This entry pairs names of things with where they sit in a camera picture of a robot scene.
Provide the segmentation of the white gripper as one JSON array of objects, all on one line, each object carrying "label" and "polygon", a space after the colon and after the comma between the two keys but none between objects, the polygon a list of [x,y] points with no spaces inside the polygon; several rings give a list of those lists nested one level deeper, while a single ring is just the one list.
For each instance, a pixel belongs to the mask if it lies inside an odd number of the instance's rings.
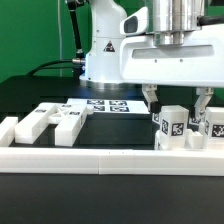
[{"label": "white gripper", "polygon": [[224,87],[224,24],[187,32],[182,45],[155,46],[152,35],[128,37],[120,46],[126,83],[143,84],[148,111],[158,114],[157,85],[197,87],[194,117],[203,120],[214,89]]}]

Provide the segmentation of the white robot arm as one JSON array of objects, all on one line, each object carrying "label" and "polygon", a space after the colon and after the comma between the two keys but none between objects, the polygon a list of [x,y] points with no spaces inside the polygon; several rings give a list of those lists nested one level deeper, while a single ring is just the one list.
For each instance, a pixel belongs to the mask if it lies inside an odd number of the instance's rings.
[{"label": "white robot arm", "polygon": [[66,0],[71,13],[92,12],[92,46],[77,48],[81,81],[99,88],[140,84],[148,109],[160,111],[159,85],[189,86],[204,115],[215,88],[224,88],[224,16],[207,16],[204,0],[145,0],[132,15],[114,0]]}]

